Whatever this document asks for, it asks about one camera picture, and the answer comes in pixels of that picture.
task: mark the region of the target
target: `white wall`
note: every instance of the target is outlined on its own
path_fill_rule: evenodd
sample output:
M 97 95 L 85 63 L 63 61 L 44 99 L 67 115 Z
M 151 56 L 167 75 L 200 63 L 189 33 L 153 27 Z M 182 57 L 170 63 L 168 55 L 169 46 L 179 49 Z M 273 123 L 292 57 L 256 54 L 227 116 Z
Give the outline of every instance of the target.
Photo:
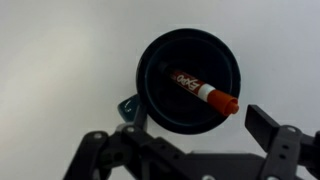
M 313 135 L 320 129 L 319 16 L 316 0 L 0 0 L 0 179 L 61 179 L 85 133 L 111 134 L 123 122 L 116 106 L 136 92 L 148 44 L 184 27 L 231 48 L 242 74 L 241 111 L 197 136 L 150 120 L 152 135 L 185 152 L 264 155 L 243 126 L 249 103 Z M 132 178 L 117 169 L 111 179 Z

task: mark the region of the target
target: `black circular container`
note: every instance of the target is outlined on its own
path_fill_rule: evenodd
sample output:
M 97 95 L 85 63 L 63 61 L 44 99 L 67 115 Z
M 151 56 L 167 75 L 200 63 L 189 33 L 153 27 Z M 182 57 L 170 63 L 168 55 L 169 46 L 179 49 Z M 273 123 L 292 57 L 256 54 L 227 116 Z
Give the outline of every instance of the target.
M 221 40 L 195 29 L 178 29 L 160 36 L 141 57 L 137 89 L 148 114 L 170 131 L 197 134 L 226 120 L 227 117 L 165 77 L 159 70 L 160 62 L 238 97 L 239 68 L 233 54 Z

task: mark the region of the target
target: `marker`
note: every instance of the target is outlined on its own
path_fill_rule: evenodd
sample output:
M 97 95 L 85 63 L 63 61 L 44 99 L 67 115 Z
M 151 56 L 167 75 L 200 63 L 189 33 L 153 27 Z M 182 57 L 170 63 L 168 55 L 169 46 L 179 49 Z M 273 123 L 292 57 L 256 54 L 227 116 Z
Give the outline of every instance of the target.
M 237 98 L 217 90 L 210 84 L 202 82 L 183 71 L 166 67 L 164 74 L 166 74 L 180 87 L 207 102 L 224 116 L 235 114 L 239 110 Z

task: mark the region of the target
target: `white background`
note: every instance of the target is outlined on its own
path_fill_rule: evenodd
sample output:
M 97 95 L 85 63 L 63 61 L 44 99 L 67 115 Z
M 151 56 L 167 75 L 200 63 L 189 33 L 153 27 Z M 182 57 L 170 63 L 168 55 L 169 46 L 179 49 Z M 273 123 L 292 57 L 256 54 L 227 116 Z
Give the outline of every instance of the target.
M 193 27 L 236 56 L 241 111 L 201 135 L 149 133 L 185 152 L 264 155 L 245 130 L 246 106 L 280 124 L 320 129 L 320 1 L 0 0 L 0 179 L 61 179 L 83 135 L 112 134 L 116 107 L 136 93 L 135 72 L 158 36 Z M 299 176 L 312 179 L 303 169 Z M 133 179 L 123 169 L 111 179 Z

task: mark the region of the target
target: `screw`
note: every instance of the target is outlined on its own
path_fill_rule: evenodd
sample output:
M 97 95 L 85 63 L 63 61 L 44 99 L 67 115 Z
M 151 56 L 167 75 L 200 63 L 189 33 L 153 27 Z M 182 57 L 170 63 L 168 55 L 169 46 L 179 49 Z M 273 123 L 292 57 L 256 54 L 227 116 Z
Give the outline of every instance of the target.
M 211 175 L 204 175 L 202 177 L 202 180 L 216 180 L 214 177 L 212 177 Z
M 134 128 L 133 128 L 133 127 L 128 127 L 128 128 L 127 128 L 127 131 L 128 131 L 128 132 L 134 132 Z
M 291 132 L 296 132 L 296 129 L 293 128 L 293 127 L 287 127 L 287 129 L 288 129 L 289 131 L 291 131 Z
M 269 176 L 269 177 L 267 177 L 266 180 L 280 180 L 280 179 L 277 177 L 274 177 L 274 176 Z
M 101 139 L 102 138 L 102 134 L 101 133 L 95 133 L 93 137 L 95 139 Z

